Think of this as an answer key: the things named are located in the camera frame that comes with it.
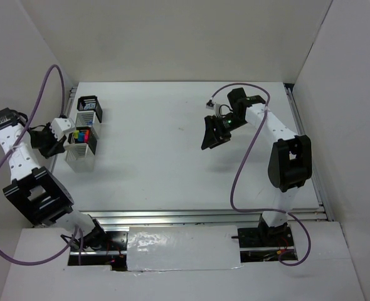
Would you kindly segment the yellow cap black highlighter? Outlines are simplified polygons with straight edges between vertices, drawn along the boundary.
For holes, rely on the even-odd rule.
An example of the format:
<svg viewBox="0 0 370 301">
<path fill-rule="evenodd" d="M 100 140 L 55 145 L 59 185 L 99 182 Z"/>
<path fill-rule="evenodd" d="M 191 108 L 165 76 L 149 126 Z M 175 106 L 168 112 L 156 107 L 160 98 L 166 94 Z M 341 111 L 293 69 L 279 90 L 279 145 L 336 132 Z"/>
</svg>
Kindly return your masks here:
<svg viewBox="0 0 370 301">
<path fill-rule="evenodd" d="M 79 131 L 78 130 L 73 132 L 73 138 L 74 138 L 75 141 L 78 141 L 78 138 L 79 138 Z"/>
</svg>

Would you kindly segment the pink cap black highlighter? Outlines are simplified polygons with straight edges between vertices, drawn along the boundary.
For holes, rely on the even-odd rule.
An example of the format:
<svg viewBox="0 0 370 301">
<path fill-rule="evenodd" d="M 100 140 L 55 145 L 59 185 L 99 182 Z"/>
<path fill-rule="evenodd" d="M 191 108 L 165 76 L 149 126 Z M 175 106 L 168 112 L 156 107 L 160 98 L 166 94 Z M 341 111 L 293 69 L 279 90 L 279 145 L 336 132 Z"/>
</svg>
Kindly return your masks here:
<svg viewBox="0 0 370 301">
<path fill-rule="evenodd" d="M 85 131 L 85 140 L 84 140 L 84 143 L 88 143 L 88 141 L 90 139 L 90 135 L 91 135 L 90 129 L 86 130 Z"/>
</svg>

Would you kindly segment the white eraser block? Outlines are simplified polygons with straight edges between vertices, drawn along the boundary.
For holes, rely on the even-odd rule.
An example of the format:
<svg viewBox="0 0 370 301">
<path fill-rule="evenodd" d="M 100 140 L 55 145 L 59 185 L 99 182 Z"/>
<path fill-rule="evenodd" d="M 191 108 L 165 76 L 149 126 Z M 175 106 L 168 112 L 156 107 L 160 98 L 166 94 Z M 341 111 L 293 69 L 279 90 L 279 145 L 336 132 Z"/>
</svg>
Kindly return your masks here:
<svg viewBox="0 0 370 301">
<path fill-rule="evenodd" d="M 64 150 L 68 150 L 71 148 L 71 145 L 73 145 L 75 143 L 75 138 L 73 136 L 73 133 L 70 133 L 68 135 L 65 136 L 65 141 L 64 141 Z"/>
</svg>

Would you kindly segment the blue cap black highlighter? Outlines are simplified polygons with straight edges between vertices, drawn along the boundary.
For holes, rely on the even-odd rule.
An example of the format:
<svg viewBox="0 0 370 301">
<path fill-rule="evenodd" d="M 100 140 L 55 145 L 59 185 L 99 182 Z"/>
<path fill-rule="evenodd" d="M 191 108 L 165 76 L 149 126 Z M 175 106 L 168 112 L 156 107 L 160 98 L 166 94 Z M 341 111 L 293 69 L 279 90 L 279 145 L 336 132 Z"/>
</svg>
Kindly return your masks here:
<svg viewBox="0 0 370 301">
<path fill-rule="evenodd" d="M 83 142 L 84 140 L 85 140 L 85 134 L 80 132 L 78 134 L 78 141 Z"/>
</svg>

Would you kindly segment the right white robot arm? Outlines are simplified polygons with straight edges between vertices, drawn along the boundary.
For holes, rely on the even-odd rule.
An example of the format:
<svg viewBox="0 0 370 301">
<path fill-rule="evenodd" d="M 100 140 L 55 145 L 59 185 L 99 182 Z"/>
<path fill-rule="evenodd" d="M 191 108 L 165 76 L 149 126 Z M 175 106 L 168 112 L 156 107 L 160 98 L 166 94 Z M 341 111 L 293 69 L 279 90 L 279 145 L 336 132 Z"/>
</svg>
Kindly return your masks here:
<svg viewBox="0 0 370 301">
<path fill-rule="evenodd" d="M 206 103 L 206 107 L 214 113 L 204 118 L 205 133 L 201 148 L 213 149 L 229 142 L 232 131 L 246 124 L 256 128 L 252 141 L 263 136 L 271 145 L 267 174 L 277 193 L 258 223 L 260 243 L 271 246 L 286 232 L 287 216 L 295 196 L 312 176 L 311 140 L 307 135 L 298 135 L 280 121 L 268 108 L 270 96 L 248 96 L 243 84 L 234 83 L 227 99 L 227 114 L 223 114 L 222 105 L 212 99 Z"/>
</svg>

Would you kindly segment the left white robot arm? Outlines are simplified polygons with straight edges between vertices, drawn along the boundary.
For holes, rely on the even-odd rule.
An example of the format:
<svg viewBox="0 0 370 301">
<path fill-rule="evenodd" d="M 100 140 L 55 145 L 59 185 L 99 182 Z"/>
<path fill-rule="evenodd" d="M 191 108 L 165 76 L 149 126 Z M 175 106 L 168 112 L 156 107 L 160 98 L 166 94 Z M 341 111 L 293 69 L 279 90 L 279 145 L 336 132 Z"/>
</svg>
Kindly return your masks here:
<svg viewBox="0 0 370 301">
<path fill-rule="evenodd" d="M 68 136 L 76 127 L 62 115 L 36 130 L 29 118 L 16 110 L 0 110 L 0 146 L 8 154 L 11 183 L 3 188 L 7 200 L 34 226 L 57 226 L 67 231 L 79 228 L 83 236 L 77 247 L 95 251 L 106 247 L 108 234 L 100 223 L 73 207 L 74 200 L 64 185 L 35 157 L 65 152 Z"/>
</svg>

